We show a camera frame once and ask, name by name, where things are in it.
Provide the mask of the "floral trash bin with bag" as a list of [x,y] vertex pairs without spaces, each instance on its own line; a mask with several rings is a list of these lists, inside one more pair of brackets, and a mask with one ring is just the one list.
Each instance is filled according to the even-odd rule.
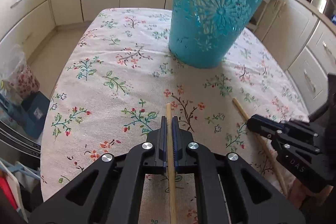
[[40,83],[17,44],[1,47],[1,95],[14,105],[40,89]]

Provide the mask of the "dark blue box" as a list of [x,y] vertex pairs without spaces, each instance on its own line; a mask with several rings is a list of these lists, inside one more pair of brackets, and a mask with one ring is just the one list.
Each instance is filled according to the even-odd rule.
[[50,100],[42,92],[37,92],[30,94],[19,106],[17,122],[30,137],[40,137],[49,105]]

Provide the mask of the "wooden chopstick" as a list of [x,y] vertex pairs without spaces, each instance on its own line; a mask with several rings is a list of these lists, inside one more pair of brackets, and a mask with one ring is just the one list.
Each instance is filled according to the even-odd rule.
[[172,118],[173,117],[171,114],[171,104],[168,103],[166,105],[166,119],[167,119],[167,169],[168,169],[167,175],[169,180],[170,223],[177,224]]
[[[232,102],[233,104],[236,106],[236,108],[238,109],[239,113],[242,115],[242,117],[245,119],[245,121],[247,122],[248,119],[250,118],[250,116],[245,112],[245,110],[243,109],[243,107],[241,106],[240,102],[234,97],[232,98]],[[282,188],[283,194],[285,197],[288,197],[288,187],[285,184],[285,180],[270,152],[270,150],[268,149],[267,145],[266,145],[266,141],[258,134],[255,133],[255,137],[258,140],[258,142],[261,144],[267,158],[269,159],[272,167],[273,167],[273,172],[275,173],[277,180]]]

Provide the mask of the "cream kitchen base cabinets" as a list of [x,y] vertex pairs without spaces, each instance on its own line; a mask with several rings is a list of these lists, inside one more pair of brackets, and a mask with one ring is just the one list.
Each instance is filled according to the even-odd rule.
[[[30,56],[56,27],[81,26],[117,7],[172,9],[173,0],[1,0],[1,43]],[[262,0],[248,28],[294,79],[306,106],[325,99],[319,72],[335,72],[335,26],[306,0]]]

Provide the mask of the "light blue rack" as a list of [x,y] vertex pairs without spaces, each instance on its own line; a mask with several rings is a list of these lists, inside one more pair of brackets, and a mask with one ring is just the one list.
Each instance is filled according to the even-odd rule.
[[38,170],[33,170],[25,165],[23,165],[21,162],[16,161],[15,164],[11,164],[3,159],[1,159],[1,171],[4,171],[6,173],[15,174],[17,172],[20,172],[24,174],[25,176],[32,177],[35,180],[41,180],[41,173]]

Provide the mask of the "floral white tablecloth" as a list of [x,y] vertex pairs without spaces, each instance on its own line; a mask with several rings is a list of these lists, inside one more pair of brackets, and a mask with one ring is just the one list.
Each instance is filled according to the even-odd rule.
[[[120,156],[145,142],[161,127],[168,103],[195,142],[220,155],[238,154],[284,196],[232,98],[250,117],[306,120],[288,76],[249,30],[217,67],[183,63],[169,50],[171,16],[160,9],[105,9],[81,37],[43,129],[43,203],[103,154]],[[137,223],[170,223],[167,173],[166,167],[163,174],[146,174]],[[175,188],[178,223],[199,223],[193,174],[175,171]]]

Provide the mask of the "turquoise perforated plastic basket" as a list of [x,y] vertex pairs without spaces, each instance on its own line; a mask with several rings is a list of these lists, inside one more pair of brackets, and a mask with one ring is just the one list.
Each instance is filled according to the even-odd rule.
[[262,0],[173,0],[169,49],[196,68],[214,68]]

